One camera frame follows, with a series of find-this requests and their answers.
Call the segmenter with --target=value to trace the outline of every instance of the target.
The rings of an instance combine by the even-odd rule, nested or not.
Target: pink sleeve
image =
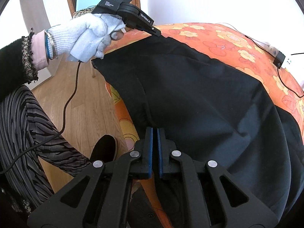
[[[49,65],[48,60],[47,60],[47,54],[45,51],[44,30],[42,32],[39,32],[36,35],[33,35],[31,50],[33,52],[33,55],[32,55],[33,65],[37,71],[41,70]]]

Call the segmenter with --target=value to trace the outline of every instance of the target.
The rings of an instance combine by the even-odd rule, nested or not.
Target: zebra print pants
[[[0,103],[2,168],[7,168],[28,147],[43,142],[56,133],[56,127],[32,92],[27,86],[20,86]],[[6,178],[10,186],[33,207],[38,207],[54,194],[38,156],[71,176],[76,176],[90,164],[89,159],[62,136],[22,156],[6,173]]]

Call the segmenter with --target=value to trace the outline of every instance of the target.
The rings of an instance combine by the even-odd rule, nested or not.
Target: chair leg
[[[90,65],[91,65],[92,78],[95,78],[95,69],[94,69],[92,63],[90,63]]]

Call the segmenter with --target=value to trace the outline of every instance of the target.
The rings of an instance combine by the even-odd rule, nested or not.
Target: black shoe
[[[104,163],[115,160],[117,155],[117,141],[111,135],[104,135],[95,144],[90,162],[102,160]]]

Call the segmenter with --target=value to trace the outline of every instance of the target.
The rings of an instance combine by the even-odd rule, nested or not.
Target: black cardigan
[[[33,34],[31,31],[29,36],[22,37],[0,50],[0,102],[20,85],[38,80],[31,59]],[[32,210],[33,208],[9,186],[5,175],[0,175],[0,227],[27,227],[26,220]]]
[[[20,85],[38,80],[31,59],[33,34],[31,31],[0,50],[0,101]]]

